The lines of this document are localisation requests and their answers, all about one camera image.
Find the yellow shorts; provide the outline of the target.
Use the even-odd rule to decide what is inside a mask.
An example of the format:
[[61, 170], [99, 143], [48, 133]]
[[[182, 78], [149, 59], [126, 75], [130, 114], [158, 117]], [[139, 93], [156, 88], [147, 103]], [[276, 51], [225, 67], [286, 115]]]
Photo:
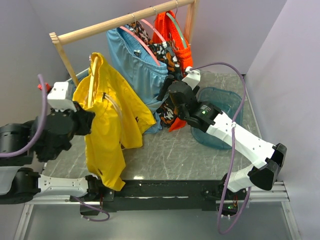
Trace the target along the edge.
[[[88, 107], [94, 57], [99, 62], [93, 105]], [[143, 133], [156, 124], [152, 112], [99, 52], [92, 53], [88, 76], [79, 82], [73, 100], [95, 113], [91, 133], [84, 137], [88, 171], [98, 176], [104, 186], [120, 191], [125, 185], [121, 179], [126, 167], [123, 149], [142, 147]]]

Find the yellow wooden hanger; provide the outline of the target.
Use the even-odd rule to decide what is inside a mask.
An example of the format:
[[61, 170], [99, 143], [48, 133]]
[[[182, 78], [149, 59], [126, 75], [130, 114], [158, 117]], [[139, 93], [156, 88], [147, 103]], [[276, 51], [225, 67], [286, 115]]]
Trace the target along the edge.
[[88, 88], [88, 98], [87, 98], [87, 106], [89, 108], [92, 107], [93, 102], [94, 102], [94, 87], [96, 83], [96, 78], [97, 78], [97, 72], [98, 72], [98, 62], [99, 58], [96, 56], [93, 58], [93, 64], [91, 66], [91, 76], [90, 76], [90, 82], [89, 82], [89, 88]]

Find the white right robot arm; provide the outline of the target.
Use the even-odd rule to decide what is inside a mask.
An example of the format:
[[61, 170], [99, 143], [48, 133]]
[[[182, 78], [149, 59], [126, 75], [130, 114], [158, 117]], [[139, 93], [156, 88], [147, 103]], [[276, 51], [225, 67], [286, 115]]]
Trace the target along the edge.
[[179, 119], [193, 128], [216, 137], [245, 156], [250, 166], [229, 175], [229, 181], [219, 186], [219, 194], [231, 199], [241, 189], [256, 186], [270, 191], [284, 165], [287, 147], [272, 144], [255, 136], [209, 101], [197, 100], [198, 89], [186, 82], [166, 79], [158, 100], [169, 94]]

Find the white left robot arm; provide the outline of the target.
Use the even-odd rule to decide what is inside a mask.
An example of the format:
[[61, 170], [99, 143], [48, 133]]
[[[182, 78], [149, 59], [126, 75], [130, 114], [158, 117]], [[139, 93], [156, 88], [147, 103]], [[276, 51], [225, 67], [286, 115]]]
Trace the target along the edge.
[[25, 123], [6, 124], [0, 128], [0, 203], [15, 205], [44, 196], [70, 196], [94, 201], [100, 194], [100, 181], [92, 176], [69, 179], [49, 177], [34, 171], [28, 165], [36, 158], [41, 163], [56, 160], [72, 147], [74, 136], [91, 133], [94, 112], [74, 103], [75, 110], [55, 111], [47, 115], [44, 128], [31, 148], [18, 155], [36, 136], [38, 118]]

